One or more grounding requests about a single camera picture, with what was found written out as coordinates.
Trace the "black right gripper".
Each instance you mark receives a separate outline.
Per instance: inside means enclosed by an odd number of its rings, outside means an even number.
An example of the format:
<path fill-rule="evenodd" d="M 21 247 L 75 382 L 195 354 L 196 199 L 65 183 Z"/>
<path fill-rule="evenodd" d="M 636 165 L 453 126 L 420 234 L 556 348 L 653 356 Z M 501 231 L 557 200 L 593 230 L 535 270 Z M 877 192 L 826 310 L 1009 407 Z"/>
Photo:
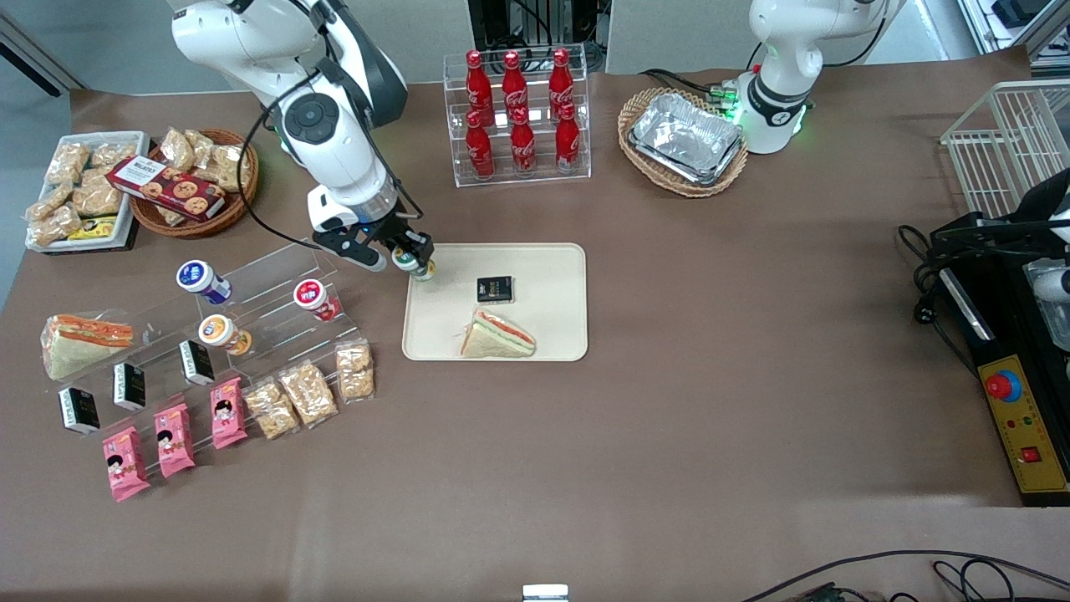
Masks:
<path fill-rule="evenodd" d="M 435 275 L 435 262 L 432 258 L 435 245 L 432 236 L 427 232 L 418 232 L 397 211 L 391 211 L 381 220 L 356 225 L 355 229 L 362 233 L 364 241 L 378 243 L 389 250 L 391 259 L 398 269 L 416 272 L 418 256 L 418 278 L 431 279 Z"/>

